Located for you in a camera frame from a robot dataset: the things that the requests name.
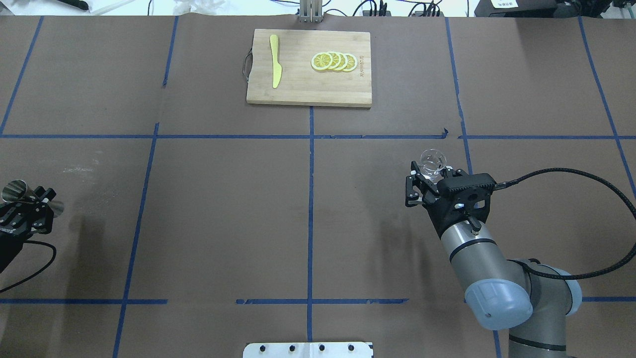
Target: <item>clear glass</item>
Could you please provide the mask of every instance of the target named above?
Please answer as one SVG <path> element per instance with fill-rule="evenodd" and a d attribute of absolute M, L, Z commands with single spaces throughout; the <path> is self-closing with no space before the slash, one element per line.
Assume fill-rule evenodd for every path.
<path fill-rule="evenodd" d="M 420 161 L 417 163 L 422 170 L 422 174 L 433 183 L 441 179 L 441 171 L 446 167 L 446 157 L 441 150 L 427 149 L 422 152 Z"/>

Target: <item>wooden cutting board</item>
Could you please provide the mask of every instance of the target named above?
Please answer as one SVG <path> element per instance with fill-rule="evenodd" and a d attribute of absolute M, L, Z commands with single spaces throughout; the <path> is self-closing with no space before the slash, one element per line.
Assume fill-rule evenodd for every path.
<path fill-rule="evenodd" d="M 279 37 L 282 66 L 276 89 L 272 87 L 272 34 Z M 327 51 L 355 55 L 358 67 L 348 73 L 314 70 L 312 57 Z M 371 107 L 371 35 L 368 32 L 256 29 L 252 54 L 248 103 Z"/>

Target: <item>white bracket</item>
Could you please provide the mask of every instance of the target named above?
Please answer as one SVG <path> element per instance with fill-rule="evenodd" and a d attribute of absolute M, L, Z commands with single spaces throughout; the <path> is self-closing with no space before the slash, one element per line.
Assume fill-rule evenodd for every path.
<path fill-rule="evenodd" d="M 322 0 L 300 0 L 300 22 L 322 22 Z"/>
<path fill-rule="evenodd" d="M 365 342 L 251 343 L 243 358 L 373 358 Z"/>

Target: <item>knife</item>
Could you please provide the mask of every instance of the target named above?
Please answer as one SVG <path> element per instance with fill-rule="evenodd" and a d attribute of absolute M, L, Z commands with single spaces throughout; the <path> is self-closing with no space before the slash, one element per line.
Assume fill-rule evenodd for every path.
<path fill-rule="evenodd" d="M 270 36 L 270 46 L 272 48 L 272 87 L 278 87 L 282 76 L 282 66 L 278 62 L 279 39 L 278 35 Z"/>

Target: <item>black rubber band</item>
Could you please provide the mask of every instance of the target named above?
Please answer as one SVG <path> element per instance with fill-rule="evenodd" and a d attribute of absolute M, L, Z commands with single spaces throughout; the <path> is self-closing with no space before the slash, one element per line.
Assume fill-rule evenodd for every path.
<path fill-rule="evenodd" d="M 455 250 L 453 250 L 453 252 L 450 253 L 450 256 L 448 258 L 449 261 L 453 261 L 453 257 L 455 257 L 455 255 L 457 255 L 458 252 L 460 252 L 462 249 L 467 248 L 470 245 L 474 245 L 476 243 L 493 243 L 493 244 L 497 244 L 495 241 L 491 240 L 491 239 L 475 239 L 475 240 L 471 240 L 471 241 L 467 241 L 461 245 L 459 245 L 458 247 L 455 248 Z"/>
<path fill-rule="evenodd" d="M 565 346 L 564 345 L 549 345 L 547 343 L 541 343 L 541 342 L 525 340 L 523 338 L 515 337 L 512 334 L 508 335 L 508 339 L 513 341 L 513 342 L 515 342 L 515 343 L 519 343 L 519 344 L 522 344 L 522 345 L 527 345 L 527 346 L 530 346 L 530 347 L 547 349 L 547 350 L 558 350 L 558 351 L 561 351 L 561 352 L 565 351 Z"/>

